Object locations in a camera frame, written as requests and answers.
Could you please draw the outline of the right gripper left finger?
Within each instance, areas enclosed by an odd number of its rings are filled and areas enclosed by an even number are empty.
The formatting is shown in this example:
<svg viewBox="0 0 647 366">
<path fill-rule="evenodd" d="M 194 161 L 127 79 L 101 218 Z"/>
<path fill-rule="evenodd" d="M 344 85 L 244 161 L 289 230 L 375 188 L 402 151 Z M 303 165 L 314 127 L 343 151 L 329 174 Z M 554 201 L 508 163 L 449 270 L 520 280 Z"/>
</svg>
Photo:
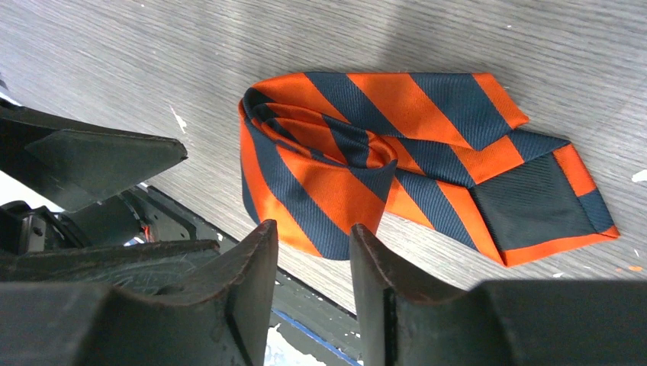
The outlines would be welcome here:
<svg viewBox="0 0 647 366">
<path fill-rule="evenodd" d="M 106 283 L 1 282 L 3 365 L 261 365 L 277 225 L 154 294 Z"/>
</svg>

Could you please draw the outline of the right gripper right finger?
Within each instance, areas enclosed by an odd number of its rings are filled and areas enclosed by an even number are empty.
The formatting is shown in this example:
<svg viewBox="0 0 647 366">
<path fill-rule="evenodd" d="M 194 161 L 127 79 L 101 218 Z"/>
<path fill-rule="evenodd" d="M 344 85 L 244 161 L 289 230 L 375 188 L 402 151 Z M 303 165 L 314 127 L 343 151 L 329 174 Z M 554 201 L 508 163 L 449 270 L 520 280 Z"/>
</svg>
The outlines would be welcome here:
<svg viewBox="0 0 647 366">
<path fill-rule="evenodd" d="M 644 365 L 643 281 L 499 280 L 464 291 L 349 237 L 367 365 Z"/>
</svg>

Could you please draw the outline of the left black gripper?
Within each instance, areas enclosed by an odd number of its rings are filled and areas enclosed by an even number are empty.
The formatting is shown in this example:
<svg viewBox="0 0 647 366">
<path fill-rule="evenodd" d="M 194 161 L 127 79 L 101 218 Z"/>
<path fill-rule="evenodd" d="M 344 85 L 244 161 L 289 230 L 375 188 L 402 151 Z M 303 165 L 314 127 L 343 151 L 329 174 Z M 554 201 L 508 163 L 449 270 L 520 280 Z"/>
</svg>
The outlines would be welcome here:
<svg viewBox="0 0 647 366">
<path fill-rule="evenodd" d="M 173 138 L 2 105 L 1 170 L 65 211 L 1 206 L 1 282 L 154 294 L 197 271 L 220 255 L 218 242 L 179 241 L 198 238 L 188 214 L 152 186 L 133 187 L 187 158 Z"/>
</svg>

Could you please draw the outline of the orange navy striped tie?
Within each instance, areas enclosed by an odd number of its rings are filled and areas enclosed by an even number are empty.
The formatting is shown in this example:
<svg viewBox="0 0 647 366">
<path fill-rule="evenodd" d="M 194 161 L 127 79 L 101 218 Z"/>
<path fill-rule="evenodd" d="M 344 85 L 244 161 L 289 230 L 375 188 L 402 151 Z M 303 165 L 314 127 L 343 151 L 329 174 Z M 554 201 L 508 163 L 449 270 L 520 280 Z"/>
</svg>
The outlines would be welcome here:
<svg viewBox="0 0 647 366">
<path fill-rule="evenodd" d="M 240 99 L 243 202 L 345 261 L 384 213 L 511 267 L 620 235 L 573 144 L 524 129 L 489 73 L 300 72 Z"/>
</svg>

